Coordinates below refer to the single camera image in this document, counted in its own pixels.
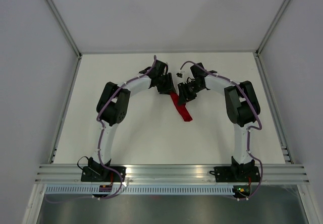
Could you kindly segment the red cloth napkin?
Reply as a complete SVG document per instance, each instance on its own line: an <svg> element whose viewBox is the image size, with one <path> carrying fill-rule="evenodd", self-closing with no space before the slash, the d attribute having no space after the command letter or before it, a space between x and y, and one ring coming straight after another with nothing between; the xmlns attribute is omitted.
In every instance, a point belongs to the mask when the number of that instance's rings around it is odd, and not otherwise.
<svg viewBox="0 0 323 224"><path fill-rule="evenodd" d="M179 113L179 115L181 116L183 121L185 121L185 122L192 121L193 118L191 117L189 111L186 109L186 105L185 104L179 105L179 96L178 96L178 94L171 91L170 92L170 97L171 97L171 99L173 101L173 104L174 104L177 112Z"/></svg>

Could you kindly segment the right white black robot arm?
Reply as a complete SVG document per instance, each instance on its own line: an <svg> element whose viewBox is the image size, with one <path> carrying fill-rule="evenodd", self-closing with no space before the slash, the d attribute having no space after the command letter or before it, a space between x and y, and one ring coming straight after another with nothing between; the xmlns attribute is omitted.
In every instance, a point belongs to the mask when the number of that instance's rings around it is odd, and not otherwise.
<svg viewBox="0 0 323 224"><path fill-rule="evenodd" d="M217 183L259 182L255 165L258 158L251 153L251 131L261 130L260 105L250 81L236 83L216 71L207 71L202 63L192 63L192 79L178 84L179 104L194 100L198 92L213 90L224 96L226 113L234 126L234 153L230 166L215 166L209 173Z"/></svg>

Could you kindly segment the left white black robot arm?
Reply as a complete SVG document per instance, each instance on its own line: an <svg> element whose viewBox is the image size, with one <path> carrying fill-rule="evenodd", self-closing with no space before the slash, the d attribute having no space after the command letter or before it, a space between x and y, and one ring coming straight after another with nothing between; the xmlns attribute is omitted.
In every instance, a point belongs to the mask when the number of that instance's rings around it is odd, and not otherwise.
<svg viewBox="0 0 323 224"><path fill-rule="evenodd" d="M87 157L82 167L82 182L112 182L120 177L124 181L126 168L111 166L112 145L119 124L125 119L130 97L155 87L159 94L174 92L172 75L168 65L154 58L153 65L121 84L106 83L96 106L100 123L100 136L93 155Z"/></svg>

